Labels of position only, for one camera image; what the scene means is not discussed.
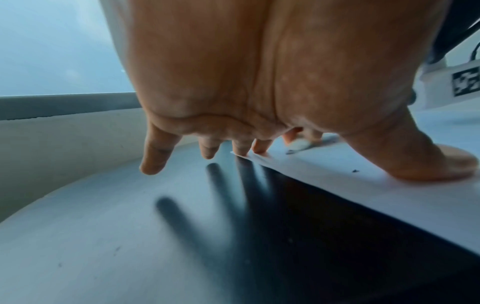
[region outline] skin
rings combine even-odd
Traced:
[[[407,103],[448,11],[445,0],[110,0],[116,47],[148,119],[141,171],[156,174],[183,135],[202,156],[224,140],[264,153],[302,128],[338,133],[390,175],[472,175],[477,159],[439,146]]]

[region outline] qr code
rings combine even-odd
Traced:
[[[453,73],[451,77],[455,97],[480,91],[480,67]]]

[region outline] wall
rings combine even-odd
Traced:
[[[0,121],[0,221],[75,180],[141,158],[145,133],[141,109]]]

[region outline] table surface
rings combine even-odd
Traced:
[[[466,303],[480,259],[252,164],[180,147],[59,189],[0,224],[0,298],[19,303]]]

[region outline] white paper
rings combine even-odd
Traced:
[[[434,142],[480,156],[480,111],[429,111],[415,119]],[[276,140],[268,156],[250,153],[247,159],[480,254],[480,174],[456,182],[403,182],[337,139],[327,134],[325,146],[294,154]]]

